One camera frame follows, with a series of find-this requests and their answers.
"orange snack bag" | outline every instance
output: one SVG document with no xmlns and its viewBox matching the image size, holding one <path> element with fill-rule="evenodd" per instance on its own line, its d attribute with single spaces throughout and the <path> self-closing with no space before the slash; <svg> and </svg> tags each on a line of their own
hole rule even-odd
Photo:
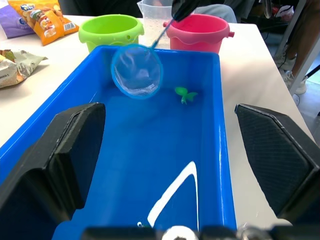
<svg viewBox="0 0 320 240">
<path fill-rule="evenodd" d="M 43 45 L 79 30 L 63 16 L 58 0 L 8 0 L 8 3 L 40 37 Z"/>
</svg>

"pink bucket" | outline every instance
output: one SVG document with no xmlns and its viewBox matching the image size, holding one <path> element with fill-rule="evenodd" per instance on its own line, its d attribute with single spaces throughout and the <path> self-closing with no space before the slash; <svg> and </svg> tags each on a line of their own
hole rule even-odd
<svg viewBox="0 0 320 240">
<path fill-rule="evenodd" d="M 216 16 L 192 14 L 166 31 L 171 50 L 219 53 L 222 40 L 233 37 L 229 24 Z"/>
</svg>

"white sneaker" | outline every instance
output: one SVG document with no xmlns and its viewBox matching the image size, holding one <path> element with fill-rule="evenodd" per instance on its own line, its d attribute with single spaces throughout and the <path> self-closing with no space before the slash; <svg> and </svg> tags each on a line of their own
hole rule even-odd
<svg viewBox="0 0 320 240">
<path fill-rule="evenodd" d="M 292 74 L 292 71 L 285 72 L 284 74 L 281 74 L 282 79 L 286 85 L 286 87 L 289 89 L 294 82 L 295 77 Z M 307 91 L 307 76 L 303 78 L 303 80 L 300 82 L 299 87 L 297 90 L 295 90 L 295 94 L 304 94 Z"/>
<path fill-rule="evenodd" d="M 273 60 L 276 67 L 286 71 L 292 71 L 296 63 L 296 57 L 294 59 L 288 59 L 286 57 L 286 52 L 283 51 L 280 55 L 274 56 Z"/>
</svg>

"blue plastic tub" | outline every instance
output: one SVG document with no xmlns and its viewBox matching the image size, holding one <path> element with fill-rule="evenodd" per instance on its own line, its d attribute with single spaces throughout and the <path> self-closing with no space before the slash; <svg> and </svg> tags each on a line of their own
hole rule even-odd
<svg viewBox="0 0 320 240">
<path fill-rule="evenodd" d="M 0 183 L 54 115 L 89 102 L 106 107 L 103 142 L 85 207 L 61 223 L 53 240 L 78 240 L 88 226 L 206 225 L 236 229 L 220 62 L 217 54 L 156 50 L 160 91 L 146 100 L 116 88 L 117 47 L 97 47 L 0 148 Z M 197 92 L 181 103 L 175 87 Z"/>
</svg>

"purple bag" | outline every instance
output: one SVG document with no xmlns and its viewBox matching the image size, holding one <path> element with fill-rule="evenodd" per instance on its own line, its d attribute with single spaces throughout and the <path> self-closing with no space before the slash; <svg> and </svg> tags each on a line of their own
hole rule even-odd
<svg viewBox="0 0 320 240">
<path fill-rule="evenodd" d="M 8 39 L 35 33 L 10 5 L 0 8 L 0 25 Z"/>
</svg>

